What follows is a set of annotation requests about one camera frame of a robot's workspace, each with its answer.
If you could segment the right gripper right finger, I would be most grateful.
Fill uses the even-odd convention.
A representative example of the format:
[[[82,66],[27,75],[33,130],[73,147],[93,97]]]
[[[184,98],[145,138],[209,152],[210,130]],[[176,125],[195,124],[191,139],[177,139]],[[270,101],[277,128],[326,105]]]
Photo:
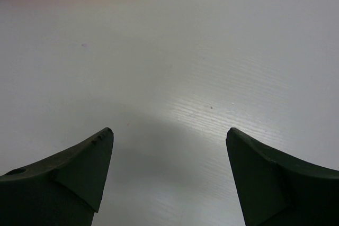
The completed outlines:
[[[246,225],[338,225],[338,171],[267,146],[237,128],[226,147]]]

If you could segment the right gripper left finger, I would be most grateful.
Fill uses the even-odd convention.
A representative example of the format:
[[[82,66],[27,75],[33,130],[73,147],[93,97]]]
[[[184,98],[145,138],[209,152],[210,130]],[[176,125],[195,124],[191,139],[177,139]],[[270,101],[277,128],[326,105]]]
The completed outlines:
[[[1,225],[91,225],[99,211],[114,134],[86,140],[1,176]]]

